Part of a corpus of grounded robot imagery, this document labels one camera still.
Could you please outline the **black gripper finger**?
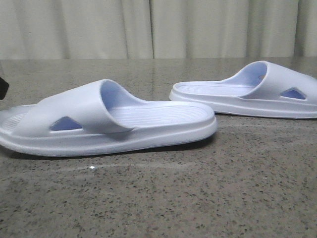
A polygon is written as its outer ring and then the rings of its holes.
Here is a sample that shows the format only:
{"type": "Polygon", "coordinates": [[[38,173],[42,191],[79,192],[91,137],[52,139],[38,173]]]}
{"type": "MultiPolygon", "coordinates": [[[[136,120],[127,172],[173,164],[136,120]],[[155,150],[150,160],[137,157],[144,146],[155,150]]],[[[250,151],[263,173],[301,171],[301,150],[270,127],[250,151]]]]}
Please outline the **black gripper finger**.
{"type": "Polygon", "coordinates": [[[0,99],[3,100],[9,89],[9,84],[0,77],[0,99]]]}

